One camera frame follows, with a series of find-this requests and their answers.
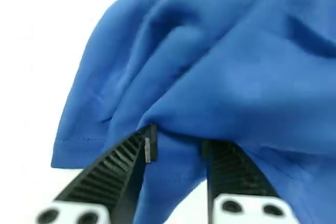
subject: blue shirt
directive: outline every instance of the blue shirt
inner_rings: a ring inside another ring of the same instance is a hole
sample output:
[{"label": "blue shirt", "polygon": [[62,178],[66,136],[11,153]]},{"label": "blue shirt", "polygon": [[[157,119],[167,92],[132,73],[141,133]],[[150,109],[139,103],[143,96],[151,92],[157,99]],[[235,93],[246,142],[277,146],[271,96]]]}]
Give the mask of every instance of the blue shirt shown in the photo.
[{"label": "blue shirt", "polygon": [[333,223],[335,18],[336,0],[118,0],[87,43],[52,167],[85,167],[155,123],[134,223],[163,223],[204,180],[198,137],[239,144],[302,224]]}]

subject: stitching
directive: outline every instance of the stitching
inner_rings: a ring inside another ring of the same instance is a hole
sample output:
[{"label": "stitching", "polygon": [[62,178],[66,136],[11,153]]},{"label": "stitching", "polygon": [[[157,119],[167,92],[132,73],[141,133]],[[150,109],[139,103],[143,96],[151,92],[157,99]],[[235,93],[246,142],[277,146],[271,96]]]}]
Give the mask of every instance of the stitching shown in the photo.
[{"label": "stitching", "polygon": [[69,139],[69,140],[57,139],[56,141],[61,142],[61,143],[69,143],[69,142],[73,142],[73,141],[105,142],[106,139],[104,139],[104,138],[72,138],[72,139]]},{"label": "stitching", "polygon": [[260,157],[259,155],[255,154],[255,153],[253,153],[253,152],[249,152],[249,153],[251,153],[251,155],[255,156],[256,158],[260,159],[261,161],[263,161],[263,162],[266,163],[267,165],[272,166],[275,170],[281,172],[283,175],[286,175],[287,177],[291,178],[292,180],[296,180],[296,181],[301,182],[300,179],[293,177],[292,175],[286,173],[286,172],[285,172],[284,170],[282,170],[281,168],[275,166],[274,164],[271,164],[271,163],[267,162],[264,158]]}]

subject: white surface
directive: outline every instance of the white surface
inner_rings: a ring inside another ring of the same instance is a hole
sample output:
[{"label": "white surface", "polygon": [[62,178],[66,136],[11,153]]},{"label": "white surface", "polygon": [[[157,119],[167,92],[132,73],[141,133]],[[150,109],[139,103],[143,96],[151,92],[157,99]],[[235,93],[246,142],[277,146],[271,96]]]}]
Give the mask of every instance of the white surface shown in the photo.
[{"label": "white surface", "polygon": [[[114,1],[0,0],[3,223],[29,223],[79,173],[50,168],[52,144],[87,39]],[[205,224],[206,211],[203,184],[167,223]]]},{"label": "white surface", "polygon": [[[224,211],[222,206],[234,201],[242,207],[242,212]],[[283,216],[265,214],[264,206],[272,205],[282,210]],[[275,197],[221,194],[214,200],[213,224],[299,224],[290,206]]]}]

